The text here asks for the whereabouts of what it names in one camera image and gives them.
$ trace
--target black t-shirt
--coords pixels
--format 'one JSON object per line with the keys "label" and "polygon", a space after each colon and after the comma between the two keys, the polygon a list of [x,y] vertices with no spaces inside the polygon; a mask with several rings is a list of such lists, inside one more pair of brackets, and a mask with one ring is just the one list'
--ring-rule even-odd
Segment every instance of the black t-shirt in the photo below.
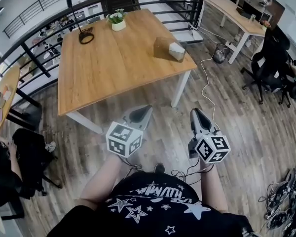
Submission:
{"label": "black t-shirt", "polygon": [[251,232],[246,217],[203,204],[178,178],[137,172],[122,180],[96,211],[82,205],[72,209],[48,236],[242,237]]}

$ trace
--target wooden floor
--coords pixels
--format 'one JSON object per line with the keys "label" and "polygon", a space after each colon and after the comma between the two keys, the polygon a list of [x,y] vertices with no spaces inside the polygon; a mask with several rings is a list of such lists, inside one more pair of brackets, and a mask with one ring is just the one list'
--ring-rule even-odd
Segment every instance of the wooden floor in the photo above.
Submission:
{"label": "wooden floor", "polygon": [[[220,28],[221,18],[220,12],[206,6],[202,26],[232,40],[238,29],[230,21]],[[261,38],[257,38],[256,47],[260,41]],[[145,142],[131,162],[141,163],[145,171],[152,171],[160,161],[165,164],[167,173],[172,169],[186,171],[195,163],[187,158],[187,144],[192,138],[190,110],[198,107],[209,115],[213,112],[213,105],[201,94],[207,81],[200,62],[211,58],[215,48],[216,44],[207,36],[204,43],[188,47],[198,69],[192,71],[176,108],[170,107],[178,81],[178,77],[173,77],[111,97],[84,108],[81,113],[107,129],[128,108],[151,104],[153,114],[145,132]],[[216,103],[215,121],[232,148],[230,155],[218,164],[229,210],[246,215],[254,230],[259,232],[264,224],[265,207],[258,198],[265,195],[270,183],[281,180],[288,169],[296,166],[296,102],[292,101],[288,109],[286,105],[278,105],[280,93],[268,93],[264,94],[264,104],[259,105],[255,86],[246,91],[241,89],[250,79],[240,74],[240,69],[250,68],[248,57],[252,52],[252,48],[244,47],[232,65],[227,61],[220,65],[205,61],[203,65],[210,85],[204,92]],[[31,200],[22,200],[26,218],[17,220],[17,223],[26,237],[45,236],[74,206],[83,186],[108,155],[103,135],[91,132],[68,117],[57,115],[57,85],[38,93],[35,99],[43,107],[39,132],[47,142],[54,140],[57,143],[55,154],[59,159],[50,165],[48,174],[64,187],[58,190],[46,185],[48,196],[36,194]],[[11,135],[16,129],[16,125],[6,122],[2,133]],[[128,169],[124,166],[120,178]],[[191,176],[187,182],[198,179],[198,175]],[[200,195],[200,183],[193,187]],[[280,230],[262,230],[264,236],[279,236],[279,233]]]}

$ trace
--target potted plant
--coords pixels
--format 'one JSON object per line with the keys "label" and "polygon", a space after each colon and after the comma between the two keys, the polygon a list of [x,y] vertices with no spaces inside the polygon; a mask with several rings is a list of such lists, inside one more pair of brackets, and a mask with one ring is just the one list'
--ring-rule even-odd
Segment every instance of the potted plant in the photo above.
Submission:
{"label": "potted plant", "polygon": [[116,13],[107,15],[108,21],[112,23],[113,31],[120,31],[126,27],[126,23],[124,21],[125,12],[124,9],[116,10]]}
{"label": "potted plant", "polygon": [[266,20],[262,21],[262,29],[266,31],[267,28],[271,28],[271,25]]}

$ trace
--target desk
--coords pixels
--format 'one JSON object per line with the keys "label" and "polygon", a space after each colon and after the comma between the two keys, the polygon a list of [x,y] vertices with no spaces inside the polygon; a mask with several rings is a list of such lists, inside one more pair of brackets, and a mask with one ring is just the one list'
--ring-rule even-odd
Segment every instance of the desk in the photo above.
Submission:
{"label": "desk", "polygon": [[128,13],[126,28],[114,32],[106,20],[93,27],[94,40],[87,45],[78,41],[78,31],[66,34],[58,78],[58,114],[67,115],[96,133],[102,129],[77,110],[174,75],[180,75],[171,102],[175,107],[183,92],[190,70],[196,69],[189,54],[183,62],[155,58],[153,44],[157,37],[173,35],[147,9]]}
{"label": "desk", "polygon": [[[19,69],[19,67],[14,66],[14,67],[10,68],[4,74],[4,76],[2,77],[2,79],[0,81],[0,92],[3,92],[3,89],[6,85],[9,86],[9,88],[12,92],[9,99],[4,103],[4,106],[2,109],[2,120],[0,120],[0,129],[1,129],[5,119],[8,119],[11,122],[14,122],[22,127],[25,127],[29,130],[34,131],[36,129],[36,126],[38,126],[36,120],[38,118],[40,120],[41,106],[38,102],[36,102],[32,98],[30,98],[28,95],[26,95],[23,91],[21,91],[17,88],[17,85],[19,82],[19,77],[20,77],[20,69]],[[29,110],[26,111],[26,114],[19,113],[16,110],[12,109],[11,104],[12,104],[15,93],[20,95],[26,101],[30,102],[35,107],[35,109],[36,109],[35,112],[34,113],[32,112],[31,107],[29,107]]]}
{"label": "desk", "polygon": [[250,22],[248,18],[241,16],[237,11],[237,5],[234,4],[230,0],[205,0],[205,2],[209,3],[220,12],[224,14],[222,19],[221,27],[224,25],[225,16],[228,17],[232,22],[234,22],[237,26],[239,26],[244,34],[238,44],[238,46],[233,50],[233,55],[229,59],[229,63],[232,64],[240,50],[242,49],[244,43],[246,42],[249,35],[254,36],[265,36],[265,30],[262,29],[260,23],[258,21]]}

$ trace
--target hand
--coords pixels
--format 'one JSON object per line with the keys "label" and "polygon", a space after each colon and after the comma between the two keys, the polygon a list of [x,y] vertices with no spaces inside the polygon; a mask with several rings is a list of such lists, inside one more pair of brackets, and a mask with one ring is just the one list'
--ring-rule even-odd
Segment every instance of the hand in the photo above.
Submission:
{"label": "hand", "polygon": [[16,156],[17,147],[14,144],[13,140],[9,141],[8,148],[9,148],[10,155],[11,156]]}

